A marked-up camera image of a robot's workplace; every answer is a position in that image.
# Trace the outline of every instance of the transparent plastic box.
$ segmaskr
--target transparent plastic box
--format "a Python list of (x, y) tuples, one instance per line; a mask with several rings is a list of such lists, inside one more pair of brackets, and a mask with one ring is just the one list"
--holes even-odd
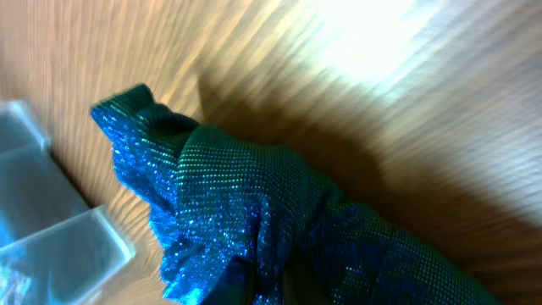
[(20, 101), (0, 103), (0, 304), (91, 302), (135, 250), (105, 208), (89, 209)]

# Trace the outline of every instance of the wood grain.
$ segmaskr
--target wood grain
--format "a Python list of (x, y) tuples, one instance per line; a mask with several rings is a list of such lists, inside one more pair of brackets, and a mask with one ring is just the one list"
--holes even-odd
[(542, 302), (542, 3), (333, 3), (0, 0), (0, 99), (30, 101), (84, 195), (142, 249), (101, 302), (164, 302), (148, 206), (89, 116), (136, 82), (296, 149), (503, 301)]

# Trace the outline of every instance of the brown wood surface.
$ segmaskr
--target brown wood surface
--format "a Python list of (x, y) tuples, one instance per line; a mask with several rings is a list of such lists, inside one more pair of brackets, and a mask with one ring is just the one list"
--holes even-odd
[(541, 81), (540, 0), (0, 0), (0, 99), (30, 102), (141, 249), (104, 303), (165, 302), (148, 206), (89, 116), (136, 82), (296, 149), (503, 301), (542, 303)]

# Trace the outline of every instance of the fabric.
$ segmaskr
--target fabric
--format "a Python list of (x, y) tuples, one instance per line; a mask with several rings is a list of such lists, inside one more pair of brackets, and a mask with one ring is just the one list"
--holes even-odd
[(280, 275), (298, 249), (336, 304), (498, 303), (295, 152), (174, 114), (144, 85), (91, 113), (113, 143), (118, 179), (151, 204), (169, 300), (201, 303), (240, 260), (256, 270), (253, 303), (280, 304)]

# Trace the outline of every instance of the glittery blue fabric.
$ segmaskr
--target glittery blue fabric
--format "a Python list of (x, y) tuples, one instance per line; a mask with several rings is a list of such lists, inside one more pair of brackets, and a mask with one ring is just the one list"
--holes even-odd
[(113, 143), (118, 179), (151, 204), (169, 300), (201, 303), (237, 259), (256, 270), (253, 303), (280, 304), (281, 272), (297, 247), (333, 303), (498, 303), (292, 151), (174, 114), (144, 85), (91, 113)]

